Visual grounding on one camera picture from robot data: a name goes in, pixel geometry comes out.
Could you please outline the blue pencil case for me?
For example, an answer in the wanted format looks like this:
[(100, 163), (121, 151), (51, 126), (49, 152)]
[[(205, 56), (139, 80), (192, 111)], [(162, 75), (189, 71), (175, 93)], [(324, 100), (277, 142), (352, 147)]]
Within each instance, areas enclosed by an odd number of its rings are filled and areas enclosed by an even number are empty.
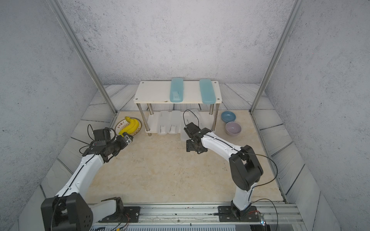
[(211, 80), (209, 79), (200, 80), (199, 89), (203, 104), (212, 105), (216, 102), (214, 87)]
[(184, 80), (174, 78), (171, 80), (170, 101), (172, 103), (181, 103), (184, 99)]

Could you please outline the left aluminium frame post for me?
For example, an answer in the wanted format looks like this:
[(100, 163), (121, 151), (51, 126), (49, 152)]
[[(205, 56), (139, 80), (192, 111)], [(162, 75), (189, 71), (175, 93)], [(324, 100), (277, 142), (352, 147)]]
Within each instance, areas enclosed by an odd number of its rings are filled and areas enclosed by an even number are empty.
[(111, 98), (109, 97), (107, 91), (105, 90), (99, 76), (97, 75), (95, 69), (93, 68), (86, 52), (84, 51), (79, 39), (77, 38), (74, 30), (72, 29), (70, 23), (68, 22), (67, 17), (65, 16), (63, 9), (57, 0), (48, 0), (47, 1), (51, 10), (55, 14), (60, 26), (62, 27), (63, 31), (67, 35), (68, 39), (72, 43), (77, 55), (79, 56), (80, 60), (82, 61), (83, 65), (87, 69), (91, 79), (93, 80), (94, 84), (96, 85), (97, 89), (101, 93), (103, 99), (108, 104), (110, 110), (114, 115), (117, 114), (118, 110), (114, 106)]

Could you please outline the blue ceramic bowl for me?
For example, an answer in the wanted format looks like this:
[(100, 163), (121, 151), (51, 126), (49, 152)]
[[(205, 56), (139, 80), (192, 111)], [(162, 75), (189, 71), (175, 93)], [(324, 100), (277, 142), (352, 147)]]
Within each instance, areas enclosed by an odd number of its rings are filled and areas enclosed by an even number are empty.
[(221, 114), (221, 120), (225, 123), (234, 122), (236, 120), (236, 115), (231, 111), (224, 111)]

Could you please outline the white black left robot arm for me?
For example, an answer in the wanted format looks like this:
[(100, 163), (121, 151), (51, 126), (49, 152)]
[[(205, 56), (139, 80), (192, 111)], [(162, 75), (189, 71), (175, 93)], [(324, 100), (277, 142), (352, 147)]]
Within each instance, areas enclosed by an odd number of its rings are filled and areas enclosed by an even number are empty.
[(44, 228), (47, 231), (88, 231), (107, 218), (120, 222), (125, 218), (121, 198), (106, 199), (89, 206), (85, 201), (88, 188), (104, 163), (127, 147), (133, 136), (124, 132), (111, 136), (112, 128), (94, 130), (94, 139), (85, 146), (81, 162), (64, 187), (41, 204)]

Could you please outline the clear pencil case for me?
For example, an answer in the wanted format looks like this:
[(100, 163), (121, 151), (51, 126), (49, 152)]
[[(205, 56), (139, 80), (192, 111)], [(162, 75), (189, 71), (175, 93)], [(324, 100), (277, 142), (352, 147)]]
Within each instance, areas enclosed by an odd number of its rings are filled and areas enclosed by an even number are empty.
[(200, 129), (204, 128), (203, 120), (197, 109), (192, 109), (191, 112), (189, 112), (189, 120), (197, 125)]
[(180, 111), (172, 111), (170, 113), (169, 119), (169, 134), (176, 135), (179, 133), (181, 124), (181, 112)]
[(169, 111), (161, 111), (157, 124), (157, 133), (158, 135), (166, 135), (169, 132)]
[(185, 131), (185, 126), (192, 122), (192, 118), (189, 115), (189, 113), (186, 113), (184, 115), (185, 119), (181, 119), (181, 127), (180, 127), (180, 139), (181, 141), (186, 142), (186, 140), (189, 139), (189, 136), (187, 135)]

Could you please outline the decorated round plate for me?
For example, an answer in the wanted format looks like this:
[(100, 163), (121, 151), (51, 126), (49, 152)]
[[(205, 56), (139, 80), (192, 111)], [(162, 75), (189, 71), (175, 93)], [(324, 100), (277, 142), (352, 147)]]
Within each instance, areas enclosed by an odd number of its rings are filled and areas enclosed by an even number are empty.
[(135, 136), (141, 130), (142, 123), (139, 119), (135, 117), (128, 117), (126, 116), (125, 119), (121, 120), (115, 126), (115, 132), (118, 135), (123, 135), (123, 133), (127, 133), (129, 135)]

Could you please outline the lilac ceramic bowl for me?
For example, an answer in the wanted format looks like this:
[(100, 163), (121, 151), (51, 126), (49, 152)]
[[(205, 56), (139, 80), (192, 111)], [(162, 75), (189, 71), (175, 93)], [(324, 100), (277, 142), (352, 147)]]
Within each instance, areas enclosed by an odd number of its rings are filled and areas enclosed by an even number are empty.
[(225, 131), (229, 136), (238, 136), (242, 131), (242, 127), (239, 123), (231, 121), (226, 123)]

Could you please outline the right aluminium frame post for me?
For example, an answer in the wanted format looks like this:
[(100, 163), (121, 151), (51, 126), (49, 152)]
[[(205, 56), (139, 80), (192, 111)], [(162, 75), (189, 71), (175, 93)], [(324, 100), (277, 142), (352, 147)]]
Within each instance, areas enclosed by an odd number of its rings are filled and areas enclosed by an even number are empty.
[(250, 109), (250, 114), (251, 115), (254, 114), (255, 110), (258, 107), (258, 104), (260, 103), (260, 100), (262, 98), (262, 95), (263, 95), (263, 93), (264, 93), (264, 91), (265, 91), (265, 89), (266, 89), (266, 87), (267, 87), (267, 85), (268, 85), (268, 83), (269, 83), (269, 81), (270, 81), (270, 79), (272, 77), (273, 71), (275, 70), (275, 67), (276, 67), (276, 65), (277, 65), (277, 63), (279, 61), (279, 58), (280, 58), (280, 56), (281, 56), (281, 54), (282, 54), (282, 52), (284, 50), (284, 46), (285, 46), (286, 42), (288, 41), (289, 36), (290, 36), (290, 34), (292, 32), (292, 29), (294, 27), (294, 24), (295, 24), (295, 22), (296, 22), (296, 20), (297, 20), (297, 18), (299, 16), (299, 13), (300, 13), (300, 11), (302, 9), (303, 3), (304, 3), (303, 0), (296, 0), (294, 2), (294, 5), (293, 5), (293, 8), (291, 10), (291, 13), (290, 13), (290, 15), (288, 17), (287, 23), (286, 23), (286, 25), (285, 25), (285, 27), (283, 29), (283, 32), (281, 34), (281, 37), (280, 37), (280, 39), (278, 41), (278, 44), (276, 46), (276, 49), (275, 49), (275, 51), (273, 53), (273, 56), (272, 56), (272, 58), (270, 60), (269, 65), (268, 65), (268, 68), (267, 68), (267, 70), (265, 72), (265, 75), (264, 75), (262, 81), (261, 81), (261, 84), (260, 84), (260, 87), (258, 89), (258, 92), (257, 92), (257, 94), (256, 94), (256, 96), (254, 98), (254, 101), (253, 101), (252, 105), (251, 105), (251, 109)]

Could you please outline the white two-tier shelf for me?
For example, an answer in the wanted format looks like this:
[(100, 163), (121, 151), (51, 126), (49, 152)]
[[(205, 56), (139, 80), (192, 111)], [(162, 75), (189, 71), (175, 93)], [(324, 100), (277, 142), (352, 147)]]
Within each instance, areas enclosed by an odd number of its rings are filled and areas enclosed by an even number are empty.
[(171, 81), (143, 81), (134, 96), (148, 136), (157, 133), (158, 116), (154, 114), (153, 104), (204, 104), (199, 81), (183, 81), (182, 88), (172, 90)]

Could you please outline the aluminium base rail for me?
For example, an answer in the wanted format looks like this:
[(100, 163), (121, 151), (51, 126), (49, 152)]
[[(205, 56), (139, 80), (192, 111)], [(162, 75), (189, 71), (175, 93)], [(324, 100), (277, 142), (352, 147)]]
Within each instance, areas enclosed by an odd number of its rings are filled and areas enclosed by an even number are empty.
[(221, 222), (223, 203), (138, 204), (137, 222), (96, 223), (93, 231), (305, 231), (295, 204), (260, 200), (254, 203), (258, 221)]

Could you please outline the aluminium frame post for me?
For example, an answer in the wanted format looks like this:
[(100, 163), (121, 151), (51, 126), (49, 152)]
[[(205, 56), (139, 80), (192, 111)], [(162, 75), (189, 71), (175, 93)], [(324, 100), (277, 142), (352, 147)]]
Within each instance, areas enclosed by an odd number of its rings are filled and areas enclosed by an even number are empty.
[(79, 56), (80, 60), (82, 61), (83, 65), (87, 69), (91, 79), (93, 80), (94, 84), (96, 85), (97, 89), (101, 93), (103, 99), (108, 104), (110, 110), (114, 115), (117, 114), (118, 110), (114, 106), (111, 98), (109, 97), (107, 91), (105, 90), (99, 76), (97, 75), (95, 69), (93, 68), (86, 52), (84, 51), (79, 39), (77, 38), (74, 30), (72, 29), (70, 23), (68, 22), (67, 17), (65, 16), (63, 9), (57, 0), (48, 0), (47, 1), (51, 10), (55, 14), (60, 26), (62, 27), (63, 31), (67, 35), (68, 39), (72, 43), (77, 55)]
[(262, 98), (262, 95), (263, 95), (263, 93), (264, 93), (264, 91), (265, 91), (265, 89), (266, 89), (266, 87), (267, 87), (267, 85), (268, 85), (268, 83), (269, 83), (269, 81), (270, 81), (270, 79), (272, 77), (273, 71), (275, 70), (275, 67), (276, 67), (276, 65), (277, 65), (277, 63), (279, 61), (279, 58), (280, 58), (280, 56), (281, 56), (281, 54), (282, 54), (282, 52), (284, 50), (284, 46), (285, 46), (286, 42), (288, 41), (289, 36), (290, 36), (290, 34), (292, 32), (292, 29), (294, 27), (294, 24), (295, 24), (295, 22), (296, 22), (296, 20), (297, 20), (297, 18), (299, 16), (299, 13), (300, 13), (300, 11), (302, 9), (303, 3), (304, 3), (303, 0), (296, 0), (294, 2), (294, 5), (293, 5), (293, 8), (291, 10), (291, 13), (290, 13), (290, 15), (288, 17), (287, 23), (286, 23), (286, 25), (285, 25), (285, 27), (283, 29), (283, 32), (281, 34), (281, 37), (280, 37), (280, 39), (278, 41), (278, 44), (276, 46), (276, 49), (275, 49), (275, 51), (273, 53), (273, 56), (272, 56), (272, 58), (270, 60), (269, 65), (268, 65), (268, 68), (267, 68), (267, 70), (265, 72), (265, 75), (264, 75), (262, 81), (261, 81), (261, 84), (260, 84), (260, 87), (258, 89), (258, 92), (257, 92), (257, 94), (256, 94), (256, 96), (254, 98), (254, 101), (253, 101), (252, 105), (251, 105), (251, 109), (250, 109), (250, 114), (251, 115), (254, 114), (255, 110), (258, 107), (258, 104), (260, 103), (260, 100)]

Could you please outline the yellow toy banana bunch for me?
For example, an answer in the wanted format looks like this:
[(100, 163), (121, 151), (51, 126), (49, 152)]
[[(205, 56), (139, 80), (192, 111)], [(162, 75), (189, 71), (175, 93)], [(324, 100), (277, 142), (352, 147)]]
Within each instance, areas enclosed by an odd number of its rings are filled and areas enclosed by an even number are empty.
[(129, 135), (133, 135), (135, 131), (139, 128), (139, 121), (132, 117), (125, 117), (125, 120), (129, 123), (127, 127), (120, 130), (119, 135), (123, 135), (124, 133), (127, 133)]

